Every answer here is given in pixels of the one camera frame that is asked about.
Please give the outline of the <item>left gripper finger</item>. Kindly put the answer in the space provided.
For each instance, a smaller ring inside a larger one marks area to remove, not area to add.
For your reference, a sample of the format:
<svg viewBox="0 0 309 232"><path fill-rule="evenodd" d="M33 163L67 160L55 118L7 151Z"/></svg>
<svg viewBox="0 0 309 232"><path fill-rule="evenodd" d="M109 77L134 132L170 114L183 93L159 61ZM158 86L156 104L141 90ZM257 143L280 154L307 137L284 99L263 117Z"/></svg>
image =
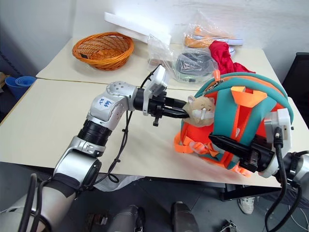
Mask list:
<svg viewBox="0 0 309 232"><path fill-rule="evenodd" d="M186 105L186 101L165 97L165 106L184 107L185 105Z"/></svg>
<svg viewBox="0 0 309 232"><path fill-rule="evenodd" d="M165 108L164 116L181 119L189 118L189 114L184 109L179 108Z"/></svg>

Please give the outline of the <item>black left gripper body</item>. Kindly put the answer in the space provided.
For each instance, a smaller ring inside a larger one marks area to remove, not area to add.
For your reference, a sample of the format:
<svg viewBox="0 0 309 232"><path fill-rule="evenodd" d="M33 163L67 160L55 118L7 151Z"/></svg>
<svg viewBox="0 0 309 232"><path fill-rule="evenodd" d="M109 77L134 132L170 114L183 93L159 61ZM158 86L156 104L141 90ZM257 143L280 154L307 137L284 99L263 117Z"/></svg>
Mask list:
<svg viewBox="0 0 309 232"><path fill-rule="evenodd" d="M159 119L162 118L165 109L167 93L165 91L161 92L158 96L153 95L149 99L148 103L148 113L154 117L153 126L158 126Z"/></svg>

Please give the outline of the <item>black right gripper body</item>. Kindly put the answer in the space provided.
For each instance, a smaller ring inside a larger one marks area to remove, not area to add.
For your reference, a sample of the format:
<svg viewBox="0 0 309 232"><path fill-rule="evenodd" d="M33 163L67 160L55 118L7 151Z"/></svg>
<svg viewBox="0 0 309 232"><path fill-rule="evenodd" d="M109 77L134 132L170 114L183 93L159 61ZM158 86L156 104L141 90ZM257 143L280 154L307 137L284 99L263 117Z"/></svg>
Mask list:
<svg viewBox="0 0 309 232"><path fill-rule="evenodd" d="M265 170L270 164L274 152L266 138L256 135L250 145L239 144L240 167L254 173Z"/></svg>

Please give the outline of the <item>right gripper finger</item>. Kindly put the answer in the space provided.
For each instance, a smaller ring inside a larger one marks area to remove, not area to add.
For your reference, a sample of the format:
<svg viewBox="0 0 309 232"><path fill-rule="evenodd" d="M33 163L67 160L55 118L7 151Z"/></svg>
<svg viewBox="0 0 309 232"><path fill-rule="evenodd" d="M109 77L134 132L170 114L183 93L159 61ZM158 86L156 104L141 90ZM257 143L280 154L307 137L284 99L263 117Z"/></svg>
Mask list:
<svg viewBox="0 0 309 232"><path fill-rule="evenodd" d="M234 140L212 140L212 145L220 152L228 152L244 159L248 157L251 148Z"/></svg>
<svg viewBox="0 0 309 232"><path fill-rule="evenodd" d="M250 151L251 148L238 143L237 141L230 139L226 136L221 135L209 135L211 142L216 145L218 148L221 148L225 151Z"/></svg>

